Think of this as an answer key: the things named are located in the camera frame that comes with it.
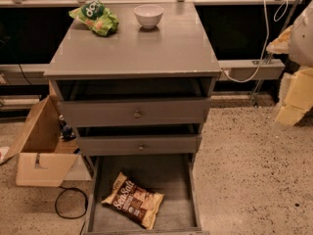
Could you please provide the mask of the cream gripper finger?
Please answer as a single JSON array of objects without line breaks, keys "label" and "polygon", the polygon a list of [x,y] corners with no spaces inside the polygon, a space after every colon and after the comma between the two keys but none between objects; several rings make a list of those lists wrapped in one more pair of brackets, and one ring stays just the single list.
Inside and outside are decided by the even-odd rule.
[{"label": "cream gripper finger", "polygon": [[287,54],[290,51],[292,26],[286,28],[276,39],[268,44],[266,51],[272,54]]},{"label": "cream gripper finger", "polygon": [[284,73],[277,107],[275,122],[283,126],[296,125],[313,108],[313,68]]}]

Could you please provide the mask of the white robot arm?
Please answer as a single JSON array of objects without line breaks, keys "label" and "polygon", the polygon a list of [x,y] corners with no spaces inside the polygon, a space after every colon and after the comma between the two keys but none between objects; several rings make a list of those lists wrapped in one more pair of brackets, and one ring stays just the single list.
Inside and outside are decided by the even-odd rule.
[{"label": "white robot arm", "polygon": [[275,122],[296,125],[313,108],[313,1],[275,40],[266,51],[288,54],[300,65],[294,74],[285,74],[280,86],[280,109]]}]

